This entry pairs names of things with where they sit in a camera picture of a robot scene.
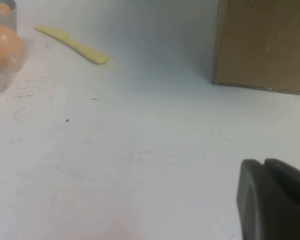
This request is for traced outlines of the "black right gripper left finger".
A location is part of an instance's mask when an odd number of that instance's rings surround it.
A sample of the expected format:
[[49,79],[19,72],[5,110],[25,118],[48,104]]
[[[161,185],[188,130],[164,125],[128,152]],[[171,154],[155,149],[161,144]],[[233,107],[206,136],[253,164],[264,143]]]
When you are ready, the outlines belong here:
[[264,163],[242,161],[236,203],[244,240],[300,240],[300,205]]

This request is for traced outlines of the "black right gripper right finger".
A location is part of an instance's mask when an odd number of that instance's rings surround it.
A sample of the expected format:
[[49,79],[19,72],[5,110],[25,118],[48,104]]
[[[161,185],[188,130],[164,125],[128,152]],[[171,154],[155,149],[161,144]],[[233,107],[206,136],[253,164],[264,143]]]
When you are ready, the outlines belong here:
[[286,194],[300,205],[300,170],[274,158],[266,159],[264,166]]

